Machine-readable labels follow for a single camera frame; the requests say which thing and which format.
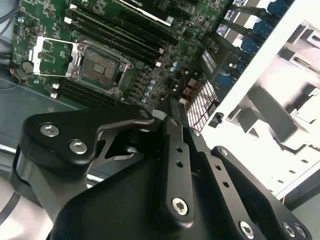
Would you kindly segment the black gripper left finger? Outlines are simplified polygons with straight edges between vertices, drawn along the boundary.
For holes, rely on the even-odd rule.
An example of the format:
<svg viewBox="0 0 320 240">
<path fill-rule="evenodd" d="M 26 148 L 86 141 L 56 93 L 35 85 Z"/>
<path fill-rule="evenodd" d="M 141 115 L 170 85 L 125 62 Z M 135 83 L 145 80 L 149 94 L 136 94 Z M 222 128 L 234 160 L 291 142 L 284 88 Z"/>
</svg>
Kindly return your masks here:
<svg viewBox="0 0 320 240">
<path fill-rule="evenodd" d="M 55 221 L 71 199 L 87 190 L 91 168 L 116 161 L 159 160 L 155 209 L 174 226 L 195 220 L 191 164 L 183 131 L 184 105 L 172 98 L 149 112 L 139 105 L 36 114 L 22 125 L 12 175 L 15 188 L 31 189 Z"/>
</svg>

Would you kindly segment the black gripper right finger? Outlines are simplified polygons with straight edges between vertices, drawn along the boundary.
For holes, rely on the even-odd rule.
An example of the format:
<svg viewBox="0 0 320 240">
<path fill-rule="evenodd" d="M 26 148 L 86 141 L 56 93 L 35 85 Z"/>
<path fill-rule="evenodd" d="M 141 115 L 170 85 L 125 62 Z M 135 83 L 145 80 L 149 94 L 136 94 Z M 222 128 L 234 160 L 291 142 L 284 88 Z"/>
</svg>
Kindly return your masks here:
<svg viewBox="0 0 320 240">
<path fill-rule="evenodd" d="M 203 136 L 189 126 L 184 106 L 179 120 L 190 147 L 191 165 L 200 171 L 201 189 L 212 194 L 203 200 L 224 240 L 311 240 L 312 234 L 229 150 L 209 149 Z"/>
</svg>

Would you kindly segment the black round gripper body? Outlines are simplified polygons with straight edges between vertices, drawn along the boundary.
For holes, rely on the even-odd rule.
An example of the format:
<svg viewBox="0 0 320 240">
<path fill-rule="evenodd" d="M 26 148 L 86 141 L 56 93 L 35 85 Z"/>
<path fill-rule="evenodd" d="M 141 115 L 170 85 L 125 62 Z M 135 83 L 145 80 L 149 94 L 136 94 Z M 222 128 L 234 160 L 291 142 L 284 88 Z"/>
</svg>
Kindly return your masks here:
<svg viewBox="0 0 320 240">
<path fill-rule="evenodd" d="M 163 158 L 141 160 L 76 196 L 59 213 L 52 240 L 223 240 L 192 166 L 184 131 L 166 135 Z"/>
</svg>

